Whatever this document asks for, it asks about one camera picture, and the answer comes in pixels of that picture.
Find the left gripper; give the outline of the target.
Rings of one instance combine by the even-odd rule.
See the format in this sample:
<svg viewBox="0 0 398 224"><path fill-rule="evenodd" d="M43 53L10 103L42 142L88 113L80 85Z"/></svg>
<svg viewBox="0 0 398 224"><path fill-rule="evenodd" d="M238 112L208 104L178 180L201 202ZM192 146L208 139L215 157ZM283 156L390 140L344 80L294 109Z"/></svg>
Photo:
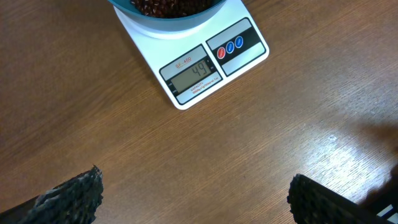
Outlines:
<svg viewBox="0 0 398 224"><path fill-rule="evenodd" d="M354 203L305 175L290 183L287 203L295 223L397 224L397 166L390 179Z"/></svg>

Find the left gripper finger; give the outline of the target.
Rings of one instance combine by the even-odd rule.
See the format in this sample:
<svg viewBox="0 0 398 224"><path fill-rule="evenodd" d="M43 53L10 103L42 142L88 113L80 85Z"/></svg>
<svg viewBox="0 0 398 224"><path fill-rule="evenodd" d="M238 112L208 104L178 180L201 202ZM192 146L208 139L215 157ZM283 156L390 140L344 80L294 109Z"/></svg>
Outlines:
<svg viewBox="0 0 398 224"><path fill-rule="evenodd" d="M91 224L102 204L103 174L93 166L20 205L1 213L1 223Z"/></svg>

